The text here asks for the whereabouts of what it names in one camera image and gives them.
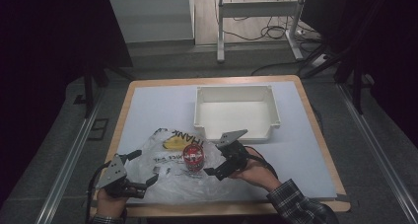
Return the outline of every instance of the white wall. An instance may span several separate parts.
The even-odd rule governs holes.
[[[193,0],[110,0],[125,42],[194,39]]]

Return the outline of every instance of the white metal frame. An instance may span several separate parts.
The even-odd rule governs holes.
[[[296,60],[302,60],[302,54],[295,42],[295,31],[301,17],[305,0],[282,2],[247,2],[247,3],[218,3],[218,62],[225,61],[224,18],[243,17],[271,17],[293,16],[290,30],[286,31],[286,38],[292,48]]]

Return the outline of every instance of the transparent plastic bag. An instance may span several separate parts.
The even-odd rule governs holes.
[[[165,145],[173,136],[183,137],[185,143],[198,143],[203,148],[203,168],[217,168],[225,158],[215,144],[197,134],[173,129],[158,129],[149,139],[138,147],[142,155],[126,162],[128,179],[135,183],[145,183],[155,174],[157,182],[147,189],[145,194],[150,202],[179,204],[223,200],[235,187],[237,181],[224,179],[221,182],[214,176],[208,176],[203,169],[189,172],[186,168],[182,150],[167,149]]]

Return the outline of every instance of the checkered sleeve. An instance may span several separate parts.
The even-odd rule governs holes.
[[[326,223],[326,209],[322,204],[305,197],[292,180],[288,180],[267,194],[280,216],[293,224]]]
[[[123,224],[123,218],[112,218],[96,214],[91,222],[92,224]]]

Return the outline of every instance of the red can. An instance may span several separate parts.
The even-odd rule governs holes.
[[[198,172],[205,164],[203,148],[198,144],[187,145],[183,150],[184,164],[190,172]]]

